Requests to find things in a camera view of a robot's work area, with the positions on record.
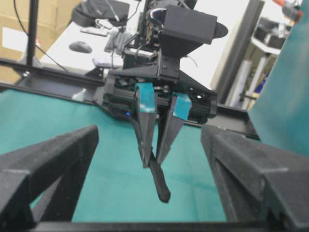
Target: cardboard box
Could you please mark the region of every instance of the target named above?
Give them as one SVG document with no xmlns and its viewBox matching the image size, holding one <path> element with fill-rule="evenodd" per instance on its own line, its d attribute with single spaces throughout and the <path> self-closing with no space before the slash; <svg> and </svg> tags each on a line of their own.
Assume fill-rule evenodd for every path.
<svg viewBox="0 0 309 232">
<path fill-rule="evenodd" d="M 37 24 L 37 38 L 41 48 L 47 51 L 65 30 L 71 19 L 72 9 L 81 0 L 40 0 Z M 26 30 L 28 30 L 29 0 L 16 0 L 18 14 Z M 3 27 L 22 31 L 14 11 L 12 0 L 0 0 L 0 57 L 19 60 L 22 52 L 2 47 Z M 40 59 L 42 52 L 36 49 L 36 57 Z M 0 66 L 0 81 L 16 82 L 12 69 Z"/>
</svg>

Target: teal surface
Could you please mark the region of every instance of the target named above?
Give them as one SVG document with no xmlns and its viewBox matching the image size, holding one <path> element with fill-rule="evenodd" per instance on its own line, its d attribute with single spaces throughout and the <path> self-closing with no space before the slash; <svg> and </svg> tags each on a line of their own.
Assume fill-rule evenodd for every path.
<svg viewBox="0 0 309 232">
<path fill-rule="evenodd" d="M 182 120 L 188 120 L 192 102 L 187 94 L 184 93 L 173 93 L 177 96 L 175 110 L 173 115 L 181 118 Z"/>
<path fill-rule="evenodd" d="M 309 1 L 249 112 L 263 143 L 309 156 Z"/>
<path fill-rule="evenodd" d="M 150 170 L 142 168 L 129 123 L 95 106 L 13 90 L 0 94 L 0 118 L 0 154 L 89 124 L 98 126 L 100 142 L 73 221 L 225 221 L 198 128 L 183 127 L 162 165 L 171 191 L 165 204 L 158 199 Z"/>
<path fill-rule="evenodd" d="M 140 93 L 140 112 L 155 113 L 155 91 L 152 83 L 138 83 L 135 88 L 139 89 Z"/>
</svg>

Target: white desk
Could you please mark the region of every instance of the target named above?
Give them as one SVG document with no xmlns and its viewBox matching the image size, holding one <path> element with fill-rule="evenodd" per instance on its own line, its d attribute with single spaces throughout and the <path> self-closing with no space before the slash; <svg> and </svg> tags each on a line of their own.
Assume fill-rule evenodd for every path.
<svg viewBox="0 0 309 232">
<path fill-rule="evenodd" d="M 55 61 L 68 69 L 70 72 L 85 74 L 95 68 L 92 62 L 93 58 L 105 58 L 111 60 L 111 53 L 104 52 L 104 47 L 109 39 L 107 37 L 91 35 L 80 32 L 81 27 L 72 22 L 60 35 L 56 42 L 47 51 Z M 69 45 L 76 41 L 83 41 L 90 45 L 92 53 L 74 52 L 69 49 Z M 41 59 L 43 66 L 61 70 L 50 58 L 43 56 Z M 114 64 L 122 65 L 123 60 L 120 56 L 114 54 Z"/>
</svg>

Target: black object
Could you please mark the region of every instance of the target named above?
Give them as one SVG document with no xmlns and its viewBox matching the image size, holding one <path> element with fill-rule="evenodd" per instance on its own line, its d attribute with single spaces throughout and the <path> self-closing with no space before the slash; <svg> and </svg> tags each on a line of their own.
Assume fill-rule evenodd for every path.
<svg viewBox="0 0 309 232">
<path fill-rule="evenodd" d="M 95 77 L 86 77 L 75 73 L 67 73 L 49 68 L 36 68 L 28 67 L 24 64 L 17 63 L 16 61 L 1 59 L 0 65 L 11 67 L 20 73 L 29 72 L 27 77 L 22 76 L 22 79 L 15 85 L 0 83 L 0 87 L 4 90 L 15 89 L 18 91 L 34 93 L 53 98 L 74 101 L 72 95 L 80 92 L 83 88 L 87 89 L 85 100 L 82 103 L 95 104 L 101 109 L 105 110 L 112 117 L 119 120 L 128 120 L 126 112 L 130 110 L 130 106 L 134 101 L 134 92 L 117 90 L 115 94 L 118 95 L 119 103 L 124 107 L 122 110 L 119 108 L 106 107 L 103 104 L 103 99 L 100 97 L 104 93 L 105 81 L 98 80 L 98 75 Z M 159 98 L 159 105 L 162 108 L 167 108 L 169 105 L 168 99 Z M 197 123 L 196 118 L 199 114 L 203 114 L 195 104 L 190 111 L 189 121 L 185 122 L 186 125 L 200 127 L 201 124 Z M 225 105 L 217 105 L 217 116 L 209 118 L 208 123 L 214 126 L 222 126 L 227 130 L 236 131 L 247 137 L 258 139 L 258 136 L 250 123 L 247 111 L 231 108 Z"/>
<path fill-rule="evenodd" d="M 283 35 L 279 36 L 279 23 L 261 17 L 254 37 L 268 47 L 281 49 L 292 27 L 286 25 Z"/>
<path fill-rule="evenodd" d="M 72 223 L 40 222 L 21 232 L 269 232 L 261 222 L 246 223 Z"/>
<path fill-rule="evenodd" d="M 204 125 L 204 146 L 228 221 L 309 230 L 309 159 Z"/>
<path fill-rule="evenodd" d="M 72 21 L 82 27 L 95 25 L 96 19 L 108 19 L 114 26 L 125 26 L 130 5 L 125 2 L 109 0 L 120 22 L 115 19 L 110 6 L 104 0 L 87 0 L 78 4 L 72 11 Z"/>
<path fill-rule="evenodd" d="M 246 54 L 250 38 L 264 6 L 264 1 L 250 0 L 241 21 L 232 49 L 225 62 L 223 71 L 216 86 L 218 102 L 225 104 L 230 89 L 235 81 L 241 62 Z"/>
<path fill-rule="evenodd" d="M 203 124 L 208 118 L 213 118 L 217 111 L 216 93 L 182 72 L 180 59 L 203 44 L 211 44 L 213 39 L 225 36 L 228 30 L 217 22 L 217 17 L 179 7 L 178 1 L 175 1 L 176 5 L 171 5 L 172 2 L 153 1 L 155 8 L 146 14 L 146 44 L 140 46 L 137 53 L 148 47 L 156 53 L 155 61 L 151 65 L 130 67 L 126 64 L 125 69 L 110 70 L 104 92 L 99 91 L 100 94 L 103 93 L 103 100 L 99 95 L 95 98 L 98 105 L 109 108 L 109 111 L 123 111 L 124 105 L 129 108 L 124 114 L 130 115 L 144 168 L 150 167 L 151 160 L 157 162 L 158 167 L 162 164 L 187 119 Z M 136 86 L 144 82 L 151 84 L 150 88 L 156 90 L 154 96 L 146 97 L 154 98 L 155 101 L 155 110 L 151 113 L 146 113 L 139 107 L 140 92 L 136 91 Z M 192 103 L 188 118 L 174 115 L 178 99 L 174 93 L 185 94 Z M 167 99 L 166 107 L 162 107 L 162 98 Z M 159 135 L 154 160 L 151 158 L 152 140 L 157 115 Z M 152 173 L 155 180 L 158 176 L 164 180 L 162 169 L 152 168 Z M 155 181 L 155 184 L 160 200 L 167 202 L 170 193 L 165 181 Z"/>
<path fill-rule="evenodd" d="M 112 31 L 110 37 L 105 45 L 105 52 L 112 52 L 112 44 L 114 44 L 115 52 L 121 55 L 125 49 L 127 41 L 132 37 L 131 33 L 125 31 L 118 33 L 117 31 Z"/>
<path fill-rule="evenodd" d="M 97 144 L 98 129 L 89 126 L 1 155 L 1 230 L 70 221 Z"/>
<path fill-rule="evenodd" d="M 26 64 L 28 66 L 32 66 L 33 58 L 35 56 L 38 8 L 39 8 L 39 0 L 31 0 L 29 9 L 30 12 L 29 12 L 28 46 L 27 46 L 27 60 L 26 60 Z"/>
<path fill-rule="evenodd" d="M 284 16 L 288 17 L 290 20 L 298 23 L 303 16 L 303 12 L 300 10 L 300 5 L 297 1 L 287 2 L 287 1 L 279 1 L 279 5 L 282 6 L 282 13 Z"/>
<path fill-rule="evenodd" d="M 74 52 L 92 53 L 92 48 L 85 42 L 77 41 L 69 45 L 69 49 Z"/>
<path fill-rule="evenodd" d="M 194 9 L 197 0 L 184 0 L 187 6 L 190 9 Z M 181 4 L 177 0 L 145 0 L 145 6 L 143 10 L 143 14 L 141 16 L 139 22 L 139 30 L 138 30 L 138 40 L 140 40 L 140 45 L 146 41 L 147 35 L 147 20 L 146 14 L 152 8 L 166 8 L 168 5 L 181 6 Z"/>
</svg>

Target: white shelf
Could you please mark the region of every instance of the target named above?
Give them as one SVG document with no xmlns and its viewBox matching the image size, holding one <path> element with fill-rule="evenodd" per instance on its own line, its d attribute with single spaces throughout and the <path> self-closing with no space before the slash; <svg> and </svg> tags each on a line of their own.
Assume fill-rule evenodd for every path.
<svg viewBox="0 0 309 232">
<path fill-rule="evenodd" d="M 276 48 L 266 46 L 264 43 L 262 43 L 261 41 L 257 40 L 254 37 L 251 37 L 251 43 L 253 43 L 255 46 L 260 48 L 265 53 L 271 53 L 271 54 L 278 56 L 280 54 L 280 51 L 281 51 L 280 49 L 276 49 Z"/>
</svg>

